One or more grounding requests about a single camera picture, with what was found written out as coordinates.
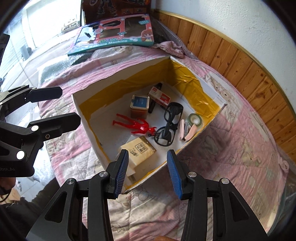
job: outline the metal screw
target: metal screw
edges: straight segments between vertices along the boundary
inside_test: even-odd
[[[39,126],[32,126],[31,130],[32,131],[37,131],[39,129]]]
[[[196,174],[196,172],[189,172],[188,173],[188,176],[190,176],[190,177],[196,177],[197,174]]]
[[[17,159],[18,160],[21,160],[21,159],[23,159],[25,157],[25,152],[24,151],[19,151],[18,153],[17,153]]]
[[[71,185],[75,182],[75,179],[74,178],[70,178],[67,180],[67,184]]]
[[[108,176],[108,172],[106,172],[106,171],[103,171],[103,172],[100,172],[100,177],[106,177],[106,176]]]
[[[223,184],[228,184],[229,183],[229,180],[227,178],[222,178],[221,182]]]

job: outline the beige packet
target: beige packet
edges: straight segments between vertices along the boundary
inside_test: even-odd
[[[122,145],[120,148],[121,150],[128,150],[129,163],[127,176],[135,174],[134,168],[156,152],[156,149],[145,136],[140,136],[139,138]]]

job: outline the small red and white box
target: small red and white box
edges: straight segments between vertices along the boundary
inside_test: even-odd
[[[148,96],[151,99],[153,99],[156,103],[162,105],[165,108],[167,108],[168,104],[170,103],[170,97],[164,94],[162,91],[160,91],[156,87],[152,87]]]

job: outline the gold trim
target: gold trim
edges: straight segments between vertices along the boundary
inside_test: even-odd
[[[228,36],[226,36],[225,34],[219,32],[218,30],[204,24],[201,23],[199,21],[196,21],[192,18],[188,18],[188,17],[184,17],[182,15],[176,14],[176,13],[172,13],[172,12],[167,12],[167,11],[163,11],[163,10],[159,10],[159,9],[153,9],[154,12],[159,12],[161,14],[165,14],[168,16],[172,16],[172,17],[176,17],[185,21],[188,21],[190,23],[196,24],[208,31],[213,32],[214,34],[220,36],[221,38],[225,39],[226,41],[228,41],[229,43],[231,43],[233,46],[235,46],[238,50],[244,52],[246,55],[248,55],[250,57],[251,60],[253,60],[253,62],[255,62],[266,74],[266,76],[268,78],[270,78],[270,80],[274,83],[274,85],[277,87],[277,89],[279,90],[279,92],[281,93],[282,97],[284,98],[284,100],[287,103],[287,106],[289,107],[289,109],[292,112],[292,115],[294,117],[294,119],[296,120],[296,113],[290,103],[290,101],[288,100],[288,97],[286,96],[286,94],[284,93],[283,89],[280,87],[279,83],[276,81],[276,79],[271,75],[271,73],[263,66],[262,63],[259,62],[258,59],[256,59],[248,50],[246,50],[244,47],[242,47],[240,44],[238,44],[237,42],[235,42],[234,40],[232,40],[231,38],[229,38]]]

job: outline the pink cloth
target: pink cloth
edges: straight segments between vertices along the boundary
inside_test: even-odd
[[[173,56],[176,56],[179,58],[184,58],[183,49],[180,46],[178,46],[177,44],[175,44],[175,42],[173,42],[173,41],[163,42],[161,44],[155,44],[155,45],[151,46],[151,48],[160,48],[163,51],[165,51]]]
[[[59,100],[39,104],[42,118],[75,111],[71,94],[128,66],[168,54],[159,49],[123,46],[97,50],[85,63],[69,68],[43,87],[61,86]],[[240,93],[219,73],[201,61],[179,59],[204,79],[227,101],[214,121],[179,158],[204,178],[227,177],[236,186],[268,231],[273,224],[288,173],[275,141],[261,118]],[[102,171],[82,126],[46,142],[60,184],[70,177],[78,181]],[[83,220],[86,222],[86,203]],[[174,194],[167,168],[117,200],[109,200],[115,240],[153,240],[158,235],[180,239],[186,201]],[[213,232],[213,214],[208,209],[208,239]]]

